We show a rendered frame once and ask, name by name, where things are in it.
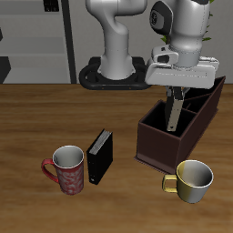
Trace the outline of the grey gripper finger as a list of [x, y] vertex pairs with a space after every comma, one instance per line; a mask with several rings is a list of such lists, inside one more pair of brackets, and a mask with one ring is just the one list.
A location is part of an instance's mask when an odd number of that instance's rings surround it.
[[179, 120], [181, 108], [183, 106], [183, 92], [181, 88], [173, 88], [174, 103], [171, 106], [166, 103], [166, 127], [167, 131], [175, 132]]
[[167, 104], [170, 104], [171, 106], [174, 103], [174, 94], [173, 94], [173, 87], [172, 86], [165, 86], [167, 91]]

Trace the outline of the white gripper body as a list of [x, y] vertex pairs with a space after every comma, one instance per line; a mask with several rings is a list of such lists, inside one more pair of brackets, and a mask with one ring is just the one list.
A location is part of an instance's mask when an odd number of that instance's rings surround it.
[[214, 57], [201, 56], [191, 68], [176, 68], [171, 64], [149, 59], [145, 81], [149, 85], [181, 86], [210, 89], [215, 82], [219, 62]]

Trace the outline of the dark brown desk caddy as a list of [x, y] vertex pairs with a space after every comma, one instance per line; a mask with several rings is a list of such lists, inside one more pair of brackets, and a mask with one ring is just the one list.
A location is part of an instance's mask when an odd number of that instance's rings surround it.
[[166, 102], [159, 100], [138, 122], [135, 160], [165, 174], [175, 174], [177, 165], [188, 159], [218, 112], [225, 79], [216, 78], [210, 89], [191, 88], [187, 92], [175, 132], [167, 131]]

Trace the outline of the green pot plant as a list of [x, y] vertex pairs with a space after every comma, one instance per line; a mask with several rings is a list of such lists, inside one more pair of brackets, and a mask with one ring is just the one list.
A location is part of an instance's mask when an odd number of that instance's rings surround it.
[[[212, 4], [215, 0], [209, 0], [209, 3]], [[211, 12], [209, 12], [209, 16], [208, 19], [213, 16], [213, 14]], [[170, 37], [168, 35], [163, 35], [162, 38], [160, 38], [166, 45], [170, 43]], [[203, 37], [202, 38], [202, 42], [204, 41], [209, 41], [211, 40], [211, 37]]]

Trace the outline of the yellow and white mug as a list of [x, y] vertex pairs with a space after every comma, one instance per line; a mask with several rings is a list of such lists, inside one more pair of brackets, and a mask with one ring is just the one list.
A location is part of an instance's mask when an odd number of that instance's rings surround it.
[[164, 175], [162, 189], [177, 193], [185, 202], [198, 203], [212, 184], [214, 174], [210, 167], [197, 160], [185, 160], [177, 166], [175, 175]]

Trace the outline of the red patterned mug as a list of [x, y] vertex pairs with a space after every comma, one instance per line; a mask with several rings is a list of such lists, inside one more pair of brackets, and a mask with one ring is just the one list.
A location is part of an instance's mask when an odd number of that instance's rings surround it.
[[44, 159], [43, 173], [58, 183], [67, 195], [75, 195], [84, 187], [84, 152], [76, 146], [58, 148], [52, 158]]

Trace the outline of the grey shelf unit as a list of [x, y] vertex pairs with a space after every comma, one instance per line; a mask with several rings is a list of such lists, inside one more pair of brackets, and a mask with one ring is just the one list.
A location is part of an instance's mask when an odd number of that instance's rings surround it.
[[0, 56], [11, 71], [3, 84], [74, 84], [76, 63], [69, 0], [46, 12], [43, 0], [0, 0]]

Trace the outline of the small black box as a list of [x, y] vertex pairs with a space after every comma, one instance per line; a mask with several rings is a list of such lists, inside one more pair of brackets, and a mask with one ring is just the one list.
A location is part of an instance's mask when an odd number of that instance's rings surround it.
[[58, 0], [43, 0], [44, 9], [46, 12], [58, 12], [59, 4]]

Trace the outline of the dark angular block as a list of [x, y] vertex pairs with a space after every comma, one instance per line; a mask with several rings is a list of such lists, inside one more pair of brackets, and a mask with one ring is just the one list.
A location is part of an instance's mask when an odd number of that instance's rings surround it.
[[3, 84], [9, 72], [11, 65], [8, 56], [0, 56], [0, 84]]

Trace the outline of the flat black base plate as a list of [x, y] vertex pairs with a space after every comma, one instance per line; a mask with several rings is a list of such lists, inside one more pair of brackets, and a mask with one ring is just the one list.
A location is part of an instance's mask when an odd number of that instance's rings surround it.
[[100, 57], [92, 57], [88, 65], [79, 73], [79, 82], [82, 87], [90, 90], [144, 90], [150, 88], [145, 82], [146, 65], [140, 56], [132, 57], [136, 72], [122, 80], [111, 80], [97, 72], [100, 67]]

